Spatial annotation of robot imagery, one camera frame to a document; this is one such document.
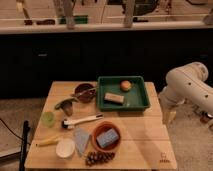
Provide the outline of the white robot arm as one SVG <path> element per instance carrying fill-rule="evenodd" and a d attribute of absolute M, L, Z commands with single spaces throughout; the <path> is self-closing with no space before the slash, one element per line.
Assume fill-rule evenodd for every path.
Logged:
<path fill-rule="evenodd" d="M 213 115 L 213 87 L 205 83 L 208 75 L 207 67 L 200 62 L 176 67 L 166 74 L 167 85 L 158 95 L 164 124 L 171 122 L 175 107 L 186 99 Z"/>

